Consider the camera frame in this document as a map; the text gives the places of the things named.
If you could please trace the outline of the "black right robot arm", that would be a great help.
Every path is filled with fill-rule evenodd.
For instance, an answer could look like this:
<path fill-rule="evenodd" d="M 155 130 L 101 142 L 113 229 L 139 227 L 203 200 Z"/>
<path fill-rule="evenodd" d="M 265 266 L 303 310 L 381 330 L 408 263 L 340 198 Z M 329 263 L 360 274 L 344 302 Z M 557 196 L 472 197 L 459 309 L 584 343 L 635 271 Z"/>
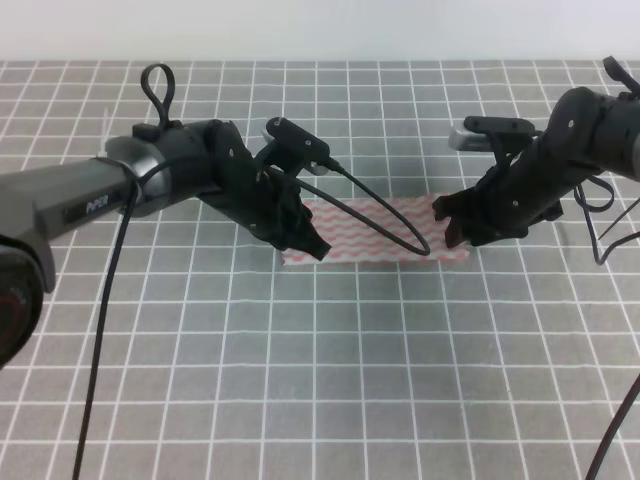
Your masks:
<path fill-rule="evenodd" d="M 561 198 L 585 180 L 604 172 L 639 178 L 639 103 L 573 88 L 543 131 L 524 119 L 468 116 L 449 145 L 490 152 L 495 163 L 474 186 L 434 202 L 436 220 L 449 222 L 447 247 L 521 239 L 561 216 Z"/>

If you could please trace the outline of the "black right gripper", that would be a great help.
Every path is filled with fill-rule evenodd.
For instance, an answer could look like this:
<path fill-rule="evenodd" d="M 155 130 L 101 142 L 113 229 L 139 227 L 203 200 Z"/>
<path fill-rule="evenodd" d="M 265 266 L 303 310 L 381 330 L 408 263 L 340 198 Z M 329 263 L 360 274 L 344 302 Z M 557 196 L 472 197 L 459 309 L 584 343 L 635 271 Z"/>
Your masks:
<path fill-rule="evenodd" d="M 508 208 L 490 197 L 506 172 L 507 167 L 494 165 L 473 187 L 464 192 L 441 195 L 433 202 L 436 221 L 450 218 L 445 230 L 445 243 L 449 249 L 522 239 L 529 233 L 528 226 L 504 225 Z"/>

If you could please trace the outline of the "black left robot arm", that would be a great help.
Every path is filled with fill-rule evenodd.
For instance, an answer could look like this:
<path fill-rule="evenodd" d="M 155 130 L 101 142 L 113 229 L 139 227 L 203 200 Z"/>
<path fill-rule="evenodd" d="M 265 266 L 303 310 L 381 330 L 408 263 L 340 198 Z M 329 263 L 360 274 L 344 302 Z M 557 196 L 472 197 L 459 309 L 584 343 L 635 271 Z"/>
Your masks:
<path fill-rule="evenodd" d="M 166 130 L 138 124 L 106 143 L 103 157 L 1 177 L 1 362 L 24 347 L 56 284 L 52 240 L 112 211 L 145 217 L 198 198 L 257 239 L 321 260 L 329 244 L 312 225 L 283 148 L 253 156 L 232 122 L 173 121 Z"/>

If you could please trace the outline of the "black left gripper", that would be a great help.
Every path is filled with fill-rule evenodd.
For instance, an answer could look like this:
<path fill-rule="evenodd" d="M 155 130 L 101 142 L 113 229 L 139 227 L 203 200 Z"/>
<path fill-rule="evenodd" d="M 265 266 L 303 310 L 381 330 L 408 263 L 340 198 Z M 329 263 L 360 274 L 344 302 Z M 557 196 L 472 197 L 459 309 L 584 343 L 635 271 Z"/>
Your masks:
<path fill-rule="evenodd" d="M 209 124 L 204 140 L 212 185 L 199 199 L 274 248 L 322 261 L 331 249 L 310 222 L 300 189 L 266 169 L 278 163 L 274 140 L 253 155 L 233 124 Z"/>

